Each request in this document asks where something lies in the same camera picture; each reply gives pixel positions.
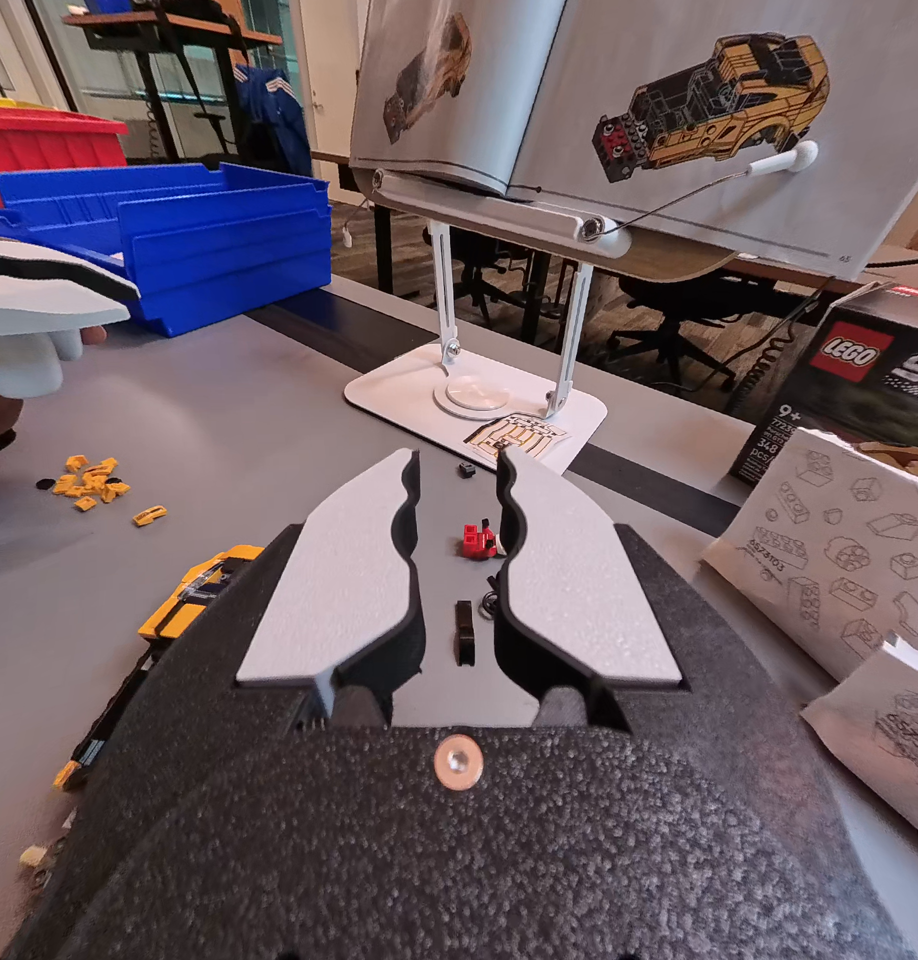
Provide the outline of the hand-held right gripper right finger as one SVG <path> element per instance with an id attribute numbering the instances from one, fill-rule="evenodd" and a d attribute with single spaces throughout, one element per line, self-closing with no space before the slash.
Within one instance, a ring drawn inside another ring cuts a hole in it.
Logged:
<path id="1" fill-rule="evenodd" d="M 608 513 L 519 448 L 498 458 L 499 607 L 519 636 L 591 680 L 675 688 L 683 679 Z"/>

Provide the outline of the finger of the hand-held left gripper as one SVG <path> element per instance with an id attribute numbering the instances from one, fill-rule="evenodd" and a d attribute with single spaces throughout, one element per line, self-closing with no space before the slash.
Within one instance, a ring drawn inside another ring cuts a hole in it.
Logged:
<path id="1" fill-rule="evenodd" d="M 120 274 L 47 246 L 0 237 L 0 277 L 21 281 L 67 281 L 118 303 L 141 298 Z"/>
<path id="2" fill-rule="evenodd" d="M 129 317 L 124 304 L 69 280 L 0 276 L 0 336 L 83 330 Z"/>

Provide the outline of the orange lego pieces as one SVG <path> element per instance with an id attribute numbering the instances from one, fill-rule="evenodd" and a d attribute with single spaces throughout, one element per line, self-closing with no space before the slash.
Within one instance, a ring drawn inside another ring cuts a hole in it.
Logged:
<path id="1" fill-rule="evenodd" d="M 100 504 L 117 502 L 131 492 L 131 485 L 123 479 L 122 484 L 106 484 L 106 477 L 119 477 L 117 470 L 116 458 L 91 462 L 83 455 L 72 455 L 65 460 L 64 472 L 57 477 L 57 483 L 49 493 L 71 499 L 76 511 L 88 513 Z"/>

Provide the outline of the yellow black lego car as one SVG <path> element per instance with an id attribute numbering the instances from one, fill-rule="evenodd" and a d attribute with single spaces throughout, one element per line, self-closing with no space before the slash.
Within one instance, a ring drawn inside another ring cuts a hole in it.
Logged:
<path id="1" fill-rule="evenodd" d="M 154 666 L 239 572 L 262 552 L 262 546 L 238 544 L 194 565 L 184 574 L 162 605 L 138 629 L 139 637 L 147 644 L 146 651 L 73 750 L 69 761 L 57 772 L 53 781 L 56 790 L 71 793 L 88 782 L 98 757 Z"/>

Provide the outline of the lego instruction booklet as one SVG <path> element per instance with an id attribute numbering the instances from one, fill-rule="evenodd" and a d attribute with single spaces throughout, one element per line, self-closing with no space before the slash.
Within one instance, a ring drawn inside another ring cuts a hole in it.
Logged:
<path id="1" fill-rule="evenodd" d="M 853 280 L 918 195 L 918 1 L 370 2 L 350 166 Z"/>

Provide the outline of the lego sticker sheet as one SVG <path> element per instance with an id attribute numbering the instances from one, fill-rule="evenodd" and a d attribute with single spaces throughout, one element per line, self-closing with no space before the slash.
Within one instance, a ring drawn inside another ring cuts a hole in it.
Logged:
<path id="1" fill-rule="evenodd" d="M 542 457 L 571 434 L 555 424 L 525 413 L 510 413 L 477 426 L 464 441 L 464 448 L 498 462 L 502 450 L 520 449 L 533 458 Z"/>

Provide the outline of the lego set box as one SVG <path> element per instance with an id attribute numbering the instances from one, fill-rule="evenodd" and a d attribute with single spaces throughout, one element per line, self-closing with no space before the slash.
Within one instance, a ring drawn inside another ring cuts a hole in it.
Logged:
<path id="1" fill-rule="evenodd" d="M 798 428 L 918 450 L 918 287 L 889 285 L 832 306 L 729 475 L 756 486 Z"/>

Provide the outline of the blue storage bin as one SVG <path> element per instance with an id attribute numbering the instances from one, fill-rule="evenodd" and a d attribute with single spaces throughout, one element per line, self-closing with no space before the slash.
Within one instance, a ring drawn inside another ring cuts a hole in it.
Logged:
<path id="1" fill-rule="evenodd" d="M 28 227 L 110 220 L 120 204 L 325 181 L 238 164 L 209 170 L 201 163 L 161 164 L 0 173 L 0 198 Z"/>
<path id="2" fill-rule="evenodd" d="M 313 177 L 223 167 L 203 183 L 82 196 L 60 240 L 111 258 L 139 290 L 133 319 L 175 338 L 317 289 L 332 277 L 329 187 Z"/>

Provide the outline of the red storage bin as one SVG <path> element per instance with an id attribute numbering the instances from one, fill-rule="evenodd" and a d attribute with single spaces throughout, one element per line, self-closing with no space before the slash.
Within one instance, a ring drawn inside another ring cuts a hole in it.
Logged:
<path id="1" fill-rule="evenodd" d="M 0 106 L 0 173 L 124 166 L 120 138 L 128 133 L 121 121 Z"/>

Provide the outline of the large white paper bag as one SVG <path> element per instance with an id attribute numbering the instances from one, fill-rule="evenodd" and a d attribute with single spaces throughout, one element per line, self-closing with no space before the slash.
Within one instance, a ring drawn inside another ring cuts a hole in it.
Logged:
<path id="1" fill-rule="evenodd" d="M 838 681 L 918 650 L 918 447 L 797 429 L 703 561 Z"/>

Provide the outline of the background standing desk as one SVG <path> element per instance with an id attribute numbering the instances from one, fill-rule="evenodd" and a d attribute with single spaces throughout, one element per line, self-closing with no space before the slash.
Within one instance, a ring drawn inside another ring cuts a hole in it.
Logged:
<path id="1" fill-rule="evenodd" d="M 61 22 L 80 30 L 89 48 L 106 53 L 129 53 L 135 58 L 143 90 L 159 130 L 166 157 L 177 162 L 173 135 L 167 130 L 165 100 L 168 95 L 153 76 L 152 57 L 172 56 L 189 88 L 196 119 L 211 126 L 220 146 L 218 157 L 251 161 L 248 149 L 248 121 L 240 108 L 235 65 L 250 66 L 250 53 L 284 44 L 275 33 L 251 30 L 233 14 L 233 2 L 87 2 L 84 13 L 69 13 Z M 210 52 L 217 70 L 221 92 L 214 108 L 211 95 L 204 96 L 193 71 L 187 50 L 196 47 Z"/>

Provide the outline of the blue jacket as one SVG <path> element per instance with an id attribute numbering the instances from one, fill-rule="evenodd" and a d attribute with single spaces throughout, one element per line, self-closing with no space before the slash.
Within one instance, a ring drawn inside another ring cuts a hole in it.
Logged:
<path id="1" fill-rule="evenodd" d="M 313 177 L 305 114 L 285 71 L 236 64 L 232 76 L 248 133 L 265 130 L 260 138 L 273 146 L 273 157 L 283 161 L 285 171 Z"/>

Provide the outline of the small white paper bag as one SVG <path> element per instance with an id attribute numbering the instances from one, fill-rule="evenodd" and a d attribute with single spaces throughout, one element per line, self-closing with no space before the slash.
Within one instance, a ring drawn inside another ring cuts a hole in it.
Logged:
<path id="1" fill-rule="evenodd" d="M 896 632 L 802 719 L 825 748 L 918 831 L 918 650 Z"/>

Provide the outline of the wooden adjacent desk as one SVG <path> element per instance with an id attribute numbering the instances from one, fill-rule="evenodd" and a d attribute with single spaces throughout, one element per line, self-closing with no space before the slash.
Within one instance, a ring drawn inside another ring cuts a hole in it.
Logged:
<path id="1" fill-rule="evenodd" d="M 358 174 L 351 171 L 347 155 L 313 149 L 312 158 L 314 162 L 337 165 L 340 186 L 345 185 L 343 188 L 346 191 L 362 193 L 360 186 L 364 186 L 365 197 L 372 198 L 372 187 L 367 183 L 366 177 L 368 171 L 360 171 Z M 356 186 L 349 186 L 350 177 L 358 177 Z M 624 255 L 609 258 L 595 254 L 590 261 L 594 267 L 607 274 L 649 282 L 683 282 L 723 268 L 753 277 L 813 287 L 821 285 L 825 279 L 832 276 L 827 270 L 808 270 L 769 259 L 743 257 L 709 244 L 638 228 L 633 228 L 632 245 Z M 868 282 L 873 274 L 897 277 L 898 274 L 894 271 L 912 267 L 918 267 L 918 258 L 914 262 L 910 260 L 902 264 L 898 261 L 881 261 L 878 266 L 872 266 L 871 270 L 867 268 L 860 276 L 866 277 L 862 280 L 864 283 Z"/>

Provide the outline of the white book stand tray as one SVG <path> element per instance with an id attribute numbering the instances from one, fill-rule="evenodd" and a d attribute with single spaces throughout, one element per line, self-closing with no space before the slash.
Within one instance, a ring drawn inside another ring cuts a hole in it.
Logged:
<path id="1" fill-rule="evenodd" d="M 468 232 L 592 264 L 626 256 L 631 228 L 591 212 L 514 201 L 413 174 L 350 166 L 360 191 L 378 206 Z"/>

